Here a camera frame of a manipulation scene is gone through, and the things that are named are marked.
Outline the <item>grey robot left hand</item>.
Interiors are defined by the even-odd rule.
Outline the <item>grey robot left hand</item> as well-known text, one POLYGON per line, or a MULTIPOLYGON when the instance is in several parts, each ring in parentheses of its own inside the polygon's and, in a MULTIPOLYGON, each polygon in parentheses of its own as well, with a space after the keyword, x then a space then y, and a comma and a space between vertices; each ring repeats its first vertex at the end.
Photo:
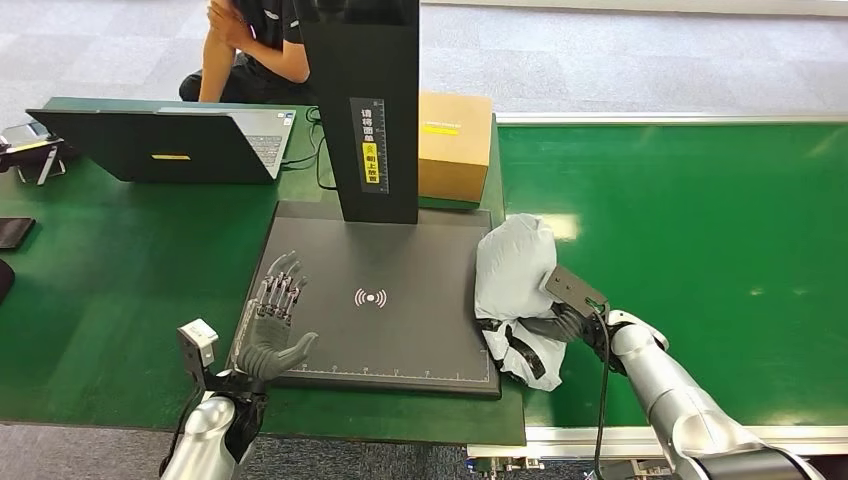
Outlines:
POLYGON ((292 250, 275 259, 247 301, 244 330, 239 337, 235 366, 250 377, 264 382, 281 377, 302 364, 319 335, 303 334, 289 343, 293 310, 307 284, 300 273, 302 264, 292 250))

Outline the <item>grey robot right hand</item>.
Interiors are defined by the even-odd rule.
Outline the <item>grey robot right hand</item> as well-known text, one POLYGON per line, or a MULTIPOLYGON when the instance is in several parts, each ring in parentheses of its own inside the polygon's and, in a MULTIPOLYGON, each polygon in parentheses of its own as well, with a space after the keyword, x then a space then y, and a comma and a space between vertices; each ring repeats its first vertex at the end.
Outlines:
POLYGON ((548 317, 520 318, 519 323, 531 333, 570 343, 582 340, 600 357, 610 353, 606 327, 607 305, 591 307, 588 317, 564 303, 554 303, 548 317))

